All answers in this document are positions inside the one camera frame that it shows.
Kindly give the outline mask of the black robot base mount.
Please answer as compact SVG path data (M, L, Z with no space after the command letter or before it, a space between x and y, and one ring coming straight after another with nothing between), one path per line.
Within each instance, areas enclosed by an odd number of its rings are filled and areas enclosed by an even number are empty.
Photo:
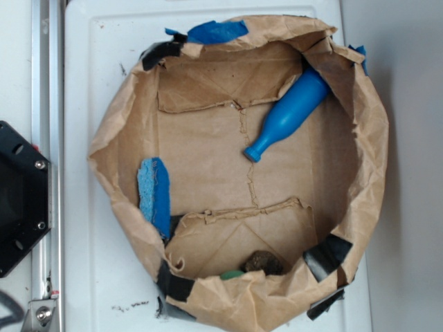
M49 231L50 162L1 121L1 277Z

